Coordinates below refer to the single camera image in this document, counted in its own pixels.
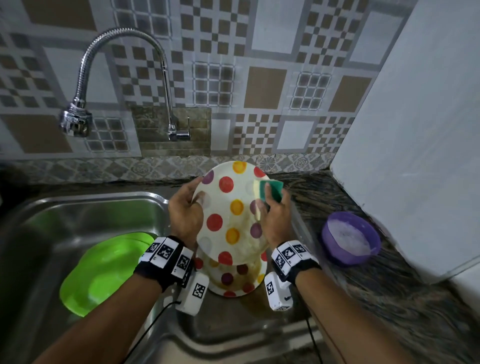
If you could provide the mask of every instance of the countertop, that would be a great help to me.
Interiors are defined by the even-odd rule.
[[[368,217],[335,182],[330,171],[314,174],[281,173],[271,178],[283,181],[295,201],[302,219],[318,234],[328,215],[350,211]],[[4,194],[3,212],[21,200],[39,195],[69,192],[97,193],[118,189],[148,191],[159,185],[181,185],[185,180],[158,182],[116,182],[108,185],[76,184],[15,188]],[[380,253],[359,267],[339,268],[328,263],[337,283],[364,309],[377,316],[398,337],[417,363],[480,362],[480,324],[471,309],[448,282],[427,285],[384,237]],[[317,362],[309,350],[302,351],[302,362]],[[297,362],[280,358],[279,362]]]

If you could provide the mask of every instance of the wristband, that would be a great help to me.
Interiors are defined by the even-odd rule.
[[[273,269],[282,282],[295,285],[297,275],[310,268],[319,268],[318,259],[298,240],[280,244],[272,253]]]
[[[163,291],[174,283],[186,287],[193,268],[193,251],[174,236],[156,238],[138,260],[134,273],[155,279]]]

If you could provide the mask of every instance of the green sponge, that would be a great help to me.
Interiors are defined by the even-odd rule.
[[[272,188],[272,197],[275,201],[281,202],[282,201],[282,188],[283,182],[276,181],[276,180],[262,180],[262,181],[253,181],[253,193],[255,194],[255,199],[260,198],[263,202],[265,202],[265,186],[266,184],[270,184]],[[260,210],[255,210],[255,218],[260,221]]]

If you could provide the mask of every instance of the person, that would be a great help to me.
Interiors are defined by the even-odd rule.
[[[199,177],[183,185],[171,198],[168,211],[171,235],[195,249],[203,225],[203,210],[193,193]],[[269,246],[275,249],[292,239],[290,195],[282,190],[277,203],[270,186],[266,202],[257,201],[261,226]],[[363,311],[320,268],[301,271],[295,284],[319,324],[324,338],[339,363],[407,364],[412,360],[386,328]],[[34,364],[118,364],[125,358],[150,310],[167,287],[157,280],[133,274],[113,295],[79,320]]]

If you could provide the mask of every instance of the faucet spout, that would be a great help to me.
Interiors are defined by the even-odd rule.
[[[146,40],[157,52],[163,73],[163,87],[165,89],[165,104],[167,106],[168,118],[168,138],[169,140],[176,140],[177,123],[173,120],[170,81],[168,79],[167,58],[165,57],[165,52],[160,43],[153,36],[135,28],[108,29],[99,34],[92,43],[90,43],[82,57],[82,61],[80,62],[77,89],[73,101],[60,114],[61,129],[64,133],[71,136],[87,137],[89,135],[92,125],[92,114],[86,109],[86,94],[88,76],[90,74],[93,59],[100,48],[106,43],[123,36],[134,36]]]

